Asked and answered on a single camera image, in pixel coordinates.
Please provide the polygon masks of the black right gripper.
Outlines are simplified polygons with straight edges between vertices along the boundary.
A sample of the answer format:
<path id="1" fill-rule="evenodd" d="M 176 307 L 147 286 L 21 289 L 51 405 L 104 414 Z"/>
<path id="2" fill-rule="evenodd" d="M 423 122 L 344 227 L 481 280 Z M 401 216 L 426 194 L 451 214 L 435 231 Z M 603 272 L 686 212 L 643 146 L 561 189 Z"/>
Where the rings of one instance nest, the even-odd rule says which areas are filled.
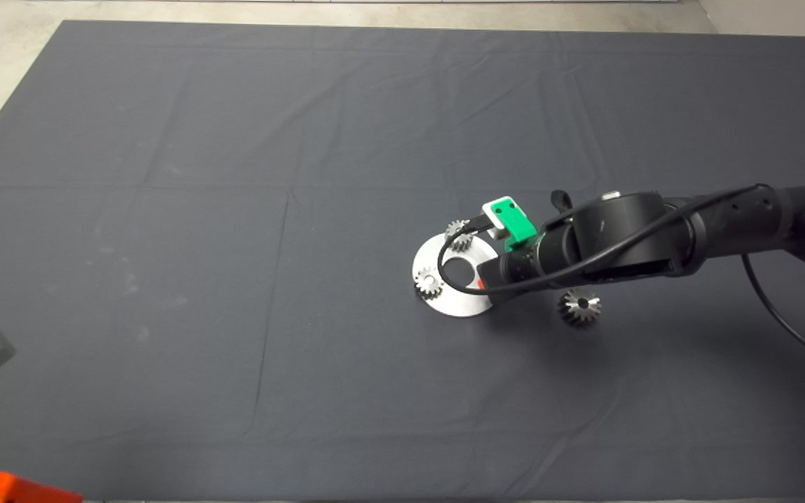
<path id="1" fill-rule="evenodd" d="M 524 282 L 568 268 L 579 261 L 579 251 L 569 233 L 544 233 L 536 241 L 479 265 L 476 289 L 489 290 L 491 302 L 508 302 L 523 294 L 578 286 L 579 277 L 557 278 L 542 286 L 499 293 L 505 284 Z"/>

